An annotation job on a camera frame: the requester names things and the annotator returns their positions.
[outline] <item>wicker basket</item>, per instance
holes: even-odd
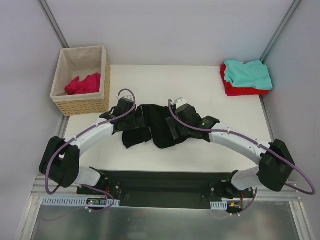
[[[104,46],[66,48],[60,52],[51,99],[65,116],[104,113],[109,109],[110,65]],[[67,95],[65,87],[76,77],[101,74],[100,91]]]

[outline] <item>folded towel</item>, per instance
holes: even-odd
[[[254,88],[271,90],[273,88],[268,68],[260,60],[246,64],[234,60],[224,61],[226,71],[224,80],[235,88]]]
[[[226,65],[221,64],[220,74],[221,79],[225,88],[225,94],[229,97],[231,96],[242,96],[242,95],[266,95],[269,91],[268,90],[257,90],[251,87],[242,87],[237,88],[233,87],[230,82],[226,82],[225,79],[225,70]]]

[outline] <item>black cloth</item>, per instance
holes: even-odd
[[[149,127],[123,131],[122,133],[122,142],[127,149],[143,142],[146,143],[151,139]]]
[[[153,143],[160,149],[173,147],[183,143],[189,137],[180,137],[176,140],[172,137],[171,131],[166,119],[171,117],[171,113],[167,106],[159,106],[155,104],[141,105],[145,125],[150,128]],[[134,130],[124,131],[122,134],[122,142],[128,149],[134,145],[147,142],[148,128],[138,128]]]

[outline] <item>white tabletop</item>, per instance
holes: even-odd
[[[201,117],[212,116],[250,136],[270,141],[259,96],[225,94],[218,66],[112,65],[110,107],[121,89],[130,89],[136,104],[166,106],[168,99],[185,98]],[[65,136],[91,126],[100,114],[71,116]],[[102,140],[80,158],[80,165],[100,170],[165,172],[232,172],[255,164],[226,147],[188,139],[159,149],[153,141],[126,149],[122,133]]]

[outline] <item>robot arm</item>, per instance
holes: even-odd
[[[39,171],[45,175],[54,154],[61,146],[70,142],[54,158],[50,167],[49,178],[63,188],[68,188],[72,184],[96,186],[101,178],[101,173],[93,168],[81,167],[79,165],[80,157],[93,145],[117,132],[144,128],[145,121],[142,108],[136,108],[134,104],[130,96],[124,96],[119,99],[116,107],[113,107],[110,112],[102,114],[94,125],[85,131],[66,139],[58,136],[51,138],[44,152]],[[127,112],[130,113],[117,119],[118,116]]]
[[[93,168],[81,167],[79,165],[80,156],[100,140],[110,137],[117,132],[144,128],[146,125],[141,107],[133,110],[124,118],[112,121],[117,116],[128,112],[133,107],[133,104],[133,101],[129,97],[123,97],[110,112],[106,112],[100,116],[94,124],[95,127],[91,127],[91,130],[67,137],[66,139],[61,139],[57,136],[53,137],[47,145],[39,171],[46,174],[49,161],[55,152],[61,146],[74,139],[52,162],[49,178],[64,188],[72,184],[88,185],[97,188],[99,188],[100,184],[104,186],[105,183],[103,183],[103,178],[101,178],[103,173]],[[276,192],[281,191],[293,169],[269,154],[265,149],[244,139],[244,137],[255,138],[244,134],[241,134],[242,137],[230,134],[230,132],[234,132],[233,129],[211,116],[201,118],[195,108],[189,105],[183,98],[174,101],[173,107],[175,118],[178,119],[169,117],[166,121],[174,139],[181,136],[191,136],[209,143],[220,144],[246,156],[257,164],[257,167],[248,170],[234,171],[229,180],[215,186],[215,192],[221,197],[233,198],[239,191],[261,185]],[[190,129],[181,123],[186,126],[193,126],[194,129]],[[294,164],[286,145],[282,141],[277,139],[272,143],[258,139],[255,139],[255,141],[272,149]]]
[[[172,112],[173,116],[166,121],[174,139],[181,136],[190,136],[209,143],[219,144],[249,158],[257,165],[247,170],[234,171],[228,181],[215,186],[216,193],[225,198],[233,198],[238,191],[259,186],[265,186],[275,192],[282,190],[293,169],[260,145],[295,165],[283,141],[278,139],[274,142],[259,140],[239,133],[214,117],[201,118],[195,108],[183,98],[175,100],[171,105],[174,108],[174,113]],[[254,144],[248,139],[254,140],[258,144]]]

